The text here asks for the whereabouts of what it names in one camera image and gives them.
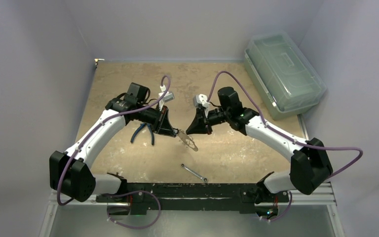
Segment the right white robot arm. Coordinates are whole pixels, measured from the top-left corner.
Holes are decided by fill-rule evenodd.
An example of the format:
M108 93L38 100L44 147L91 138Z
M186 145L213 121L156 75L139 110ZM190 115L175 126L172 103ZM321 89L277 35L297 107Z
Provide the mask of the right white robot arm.
M211 134L214 125L228 123L233 130L263 142L286 158L288 171L271 172L257 183L260 199L269 201L276 193L291 190L310 195L333 174L322 141L306 140L274 126L257 111L244 107L232 87L221 88L218 96L220 105L213 110L206 95L194 96L195 117L186 134Z

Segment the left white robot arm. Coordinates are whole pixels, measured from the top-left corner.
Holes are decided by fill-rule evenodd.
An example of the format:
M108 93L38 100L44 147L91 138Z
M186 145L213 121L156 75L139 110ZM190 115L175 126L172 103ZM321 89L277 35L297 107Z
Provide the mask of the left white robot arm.
M174 99L169 87L161 85L159 98L148 105L150 89L131 83L128 91L110 100L94 125L64 152L55 151L49 158L50 187L60 195L84 202L91 195L109 195L116 202L127 197L126 180L120 175L94 175L91 167L108 142L130 121L151 126L153 133L176 137L178 131L168 118L165 102Z

